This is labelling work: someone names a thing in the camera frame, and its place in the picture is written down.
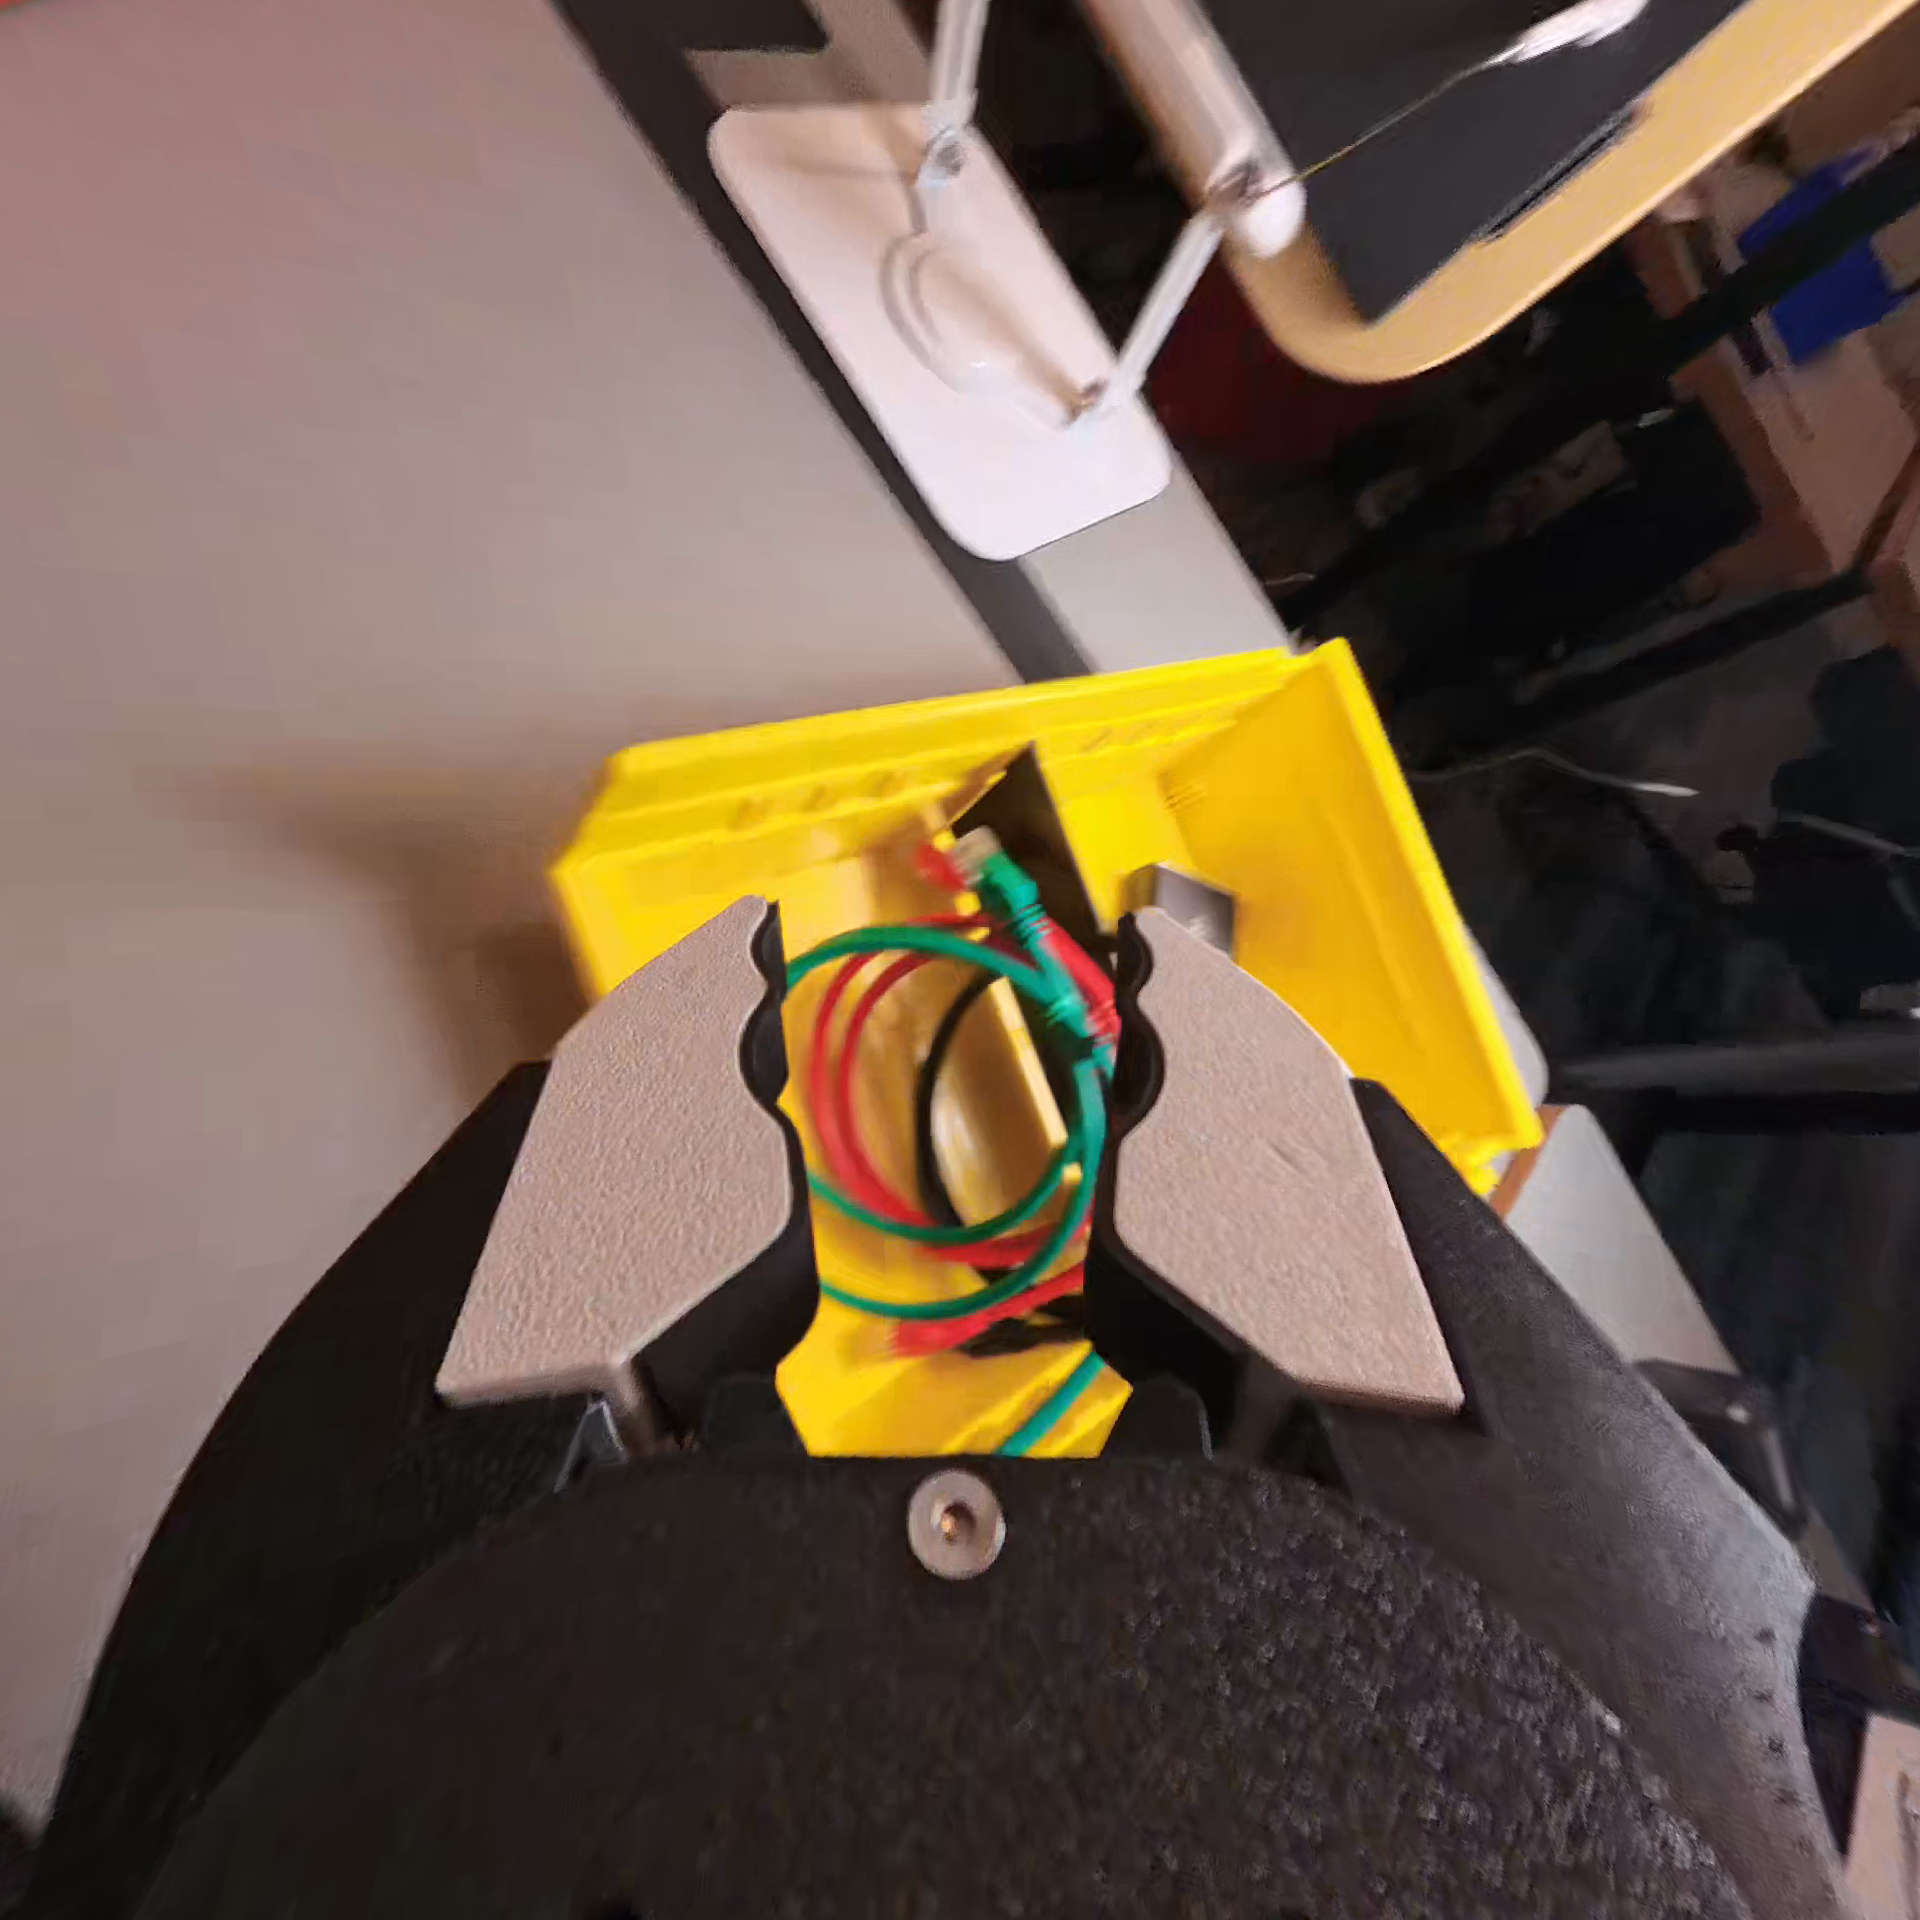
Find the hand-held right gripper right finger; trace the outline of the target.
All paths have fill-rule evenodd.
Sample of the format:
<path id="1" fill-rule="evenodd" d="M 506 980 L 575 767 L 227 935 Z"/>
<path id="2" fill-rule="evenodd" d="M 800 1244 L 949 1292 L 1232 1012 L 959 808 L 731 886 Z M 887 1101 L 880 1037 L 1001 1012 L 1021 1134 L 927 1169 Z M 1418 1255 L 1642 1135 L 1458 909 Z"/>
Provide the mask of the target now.
<path id="1" fill-rule="evenodd" d="M 1362 1121 L 1282 997 L 1158 909 L 1119 926 L 1095 1342 L 1235 1421 L 1249 1379 L 1450 1421 L 1463 1380 Z"/>

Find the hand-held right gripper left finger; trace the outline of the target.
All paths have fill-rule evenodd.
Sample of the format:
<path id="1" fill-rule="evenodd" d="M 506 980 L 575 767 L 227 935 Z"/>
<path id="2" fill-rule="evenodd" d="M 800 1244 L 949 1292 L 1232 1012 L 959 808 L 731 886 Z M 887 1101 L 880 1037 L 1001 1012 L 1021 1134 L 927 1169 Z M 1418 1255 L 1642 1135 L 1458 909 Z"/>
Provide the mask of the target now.
<path id="1" fill-rule="evenodd" d="M 784 940 L 738 897 L 559 1042 L 436 1368 L 452 1407 L 776 1393 L 820 1313 Z"/>

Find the yellow plastic bin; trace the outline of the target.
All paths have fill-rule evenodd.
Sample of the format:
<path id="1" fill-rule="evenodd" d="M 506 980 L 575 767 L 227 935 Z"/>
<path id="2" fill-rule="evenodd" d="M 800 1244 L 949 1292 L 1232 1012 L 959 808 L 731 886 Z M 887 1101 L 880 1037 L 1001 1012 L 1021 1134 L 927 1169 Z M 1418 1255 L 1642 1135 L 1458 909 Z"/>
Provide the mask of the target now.
<path id="1" fill-rule="evenodd" d="M 981 775 L 1034 740 L 1107 932 L 1125 878 L 1183 865 L 1236 897 L 1235 962 L 1381 1081 L 1475 1191 L 1541 1138 L 1377 709 L 1345 644 L 849 709 L 615 754 L 553 896 L 590 999 L 736 897 L 786 952 L 865 923 L 973 921 L 931 872 Z M 813 1453 L 1095 1453 L 1125 1387 L 1054 1313 L 997 1327 L 899 1308 L 997 1280 L 872 1219 L 1015 1209 L 1066 1145 L 1061 1072 L 1009 982 L 948 957 L 861 957 L 798 987 L 784 1036 L 826 1283 L 781 1393 Z M 920 1143 L 939 1191 L 925 1190 Z"/>

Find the black ethernet adapter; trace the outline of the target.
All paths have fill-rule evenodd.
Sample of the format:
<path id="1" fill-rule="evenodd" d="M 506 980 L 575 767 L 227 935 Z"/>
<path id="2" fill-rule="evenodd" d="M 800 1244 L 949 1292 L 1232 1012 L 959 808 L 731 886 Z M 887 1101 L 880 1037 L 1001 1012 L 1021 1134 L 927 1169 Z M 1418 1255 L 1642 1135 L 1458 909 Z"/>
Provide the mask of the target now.
<path id="1" fill-rule="evenodd" d="M 1163 912 L 1183 923 L 1206 947 L 1235 957 L 1236 951 L 1236 897 L 1235 890 L 1186 872 L 1183 865 L 1156 863 L 1125 878 L 1125 912 Z"/>

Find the white panel stand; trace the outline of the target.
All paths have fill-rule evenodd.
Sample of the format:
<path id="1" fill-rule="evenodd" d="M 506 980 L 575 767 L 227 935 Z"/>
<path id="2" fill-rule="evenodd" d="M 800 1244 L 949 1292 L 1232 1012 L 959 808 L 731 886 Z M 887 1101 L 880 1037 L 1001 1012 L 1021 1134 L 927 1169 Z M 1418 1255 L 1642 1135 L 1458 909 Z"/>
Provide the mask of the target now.
<path id="1" fill-rule="evenodd" d="M 977 125 L 985 3 L 939 3 L 925 101 L 728 108 L 709 159 L 949 541 L 1024 559 L 1158 495 L 1144 390 L 1223 240 L 1304 182 L 1200 3 L 1084 3 L 1195 200 L 1110 347 Z"/>

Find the black wood-edged panel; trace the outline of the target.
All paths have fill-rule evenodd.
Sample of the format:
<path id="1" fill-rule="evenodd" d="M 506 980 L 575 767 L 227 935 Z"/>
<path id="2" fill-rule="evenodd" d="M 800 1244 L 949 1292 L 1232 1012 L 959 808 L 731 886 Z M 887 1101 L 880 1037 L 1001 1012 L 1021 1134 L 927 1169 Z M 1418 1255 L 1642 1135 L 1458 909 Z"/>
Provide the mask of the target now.
<path id="1" fill-rule="evenodd" d="M 1905 3 L 1084 3 L 1304 368 L 1475 350 L 1859 53 Z"/>

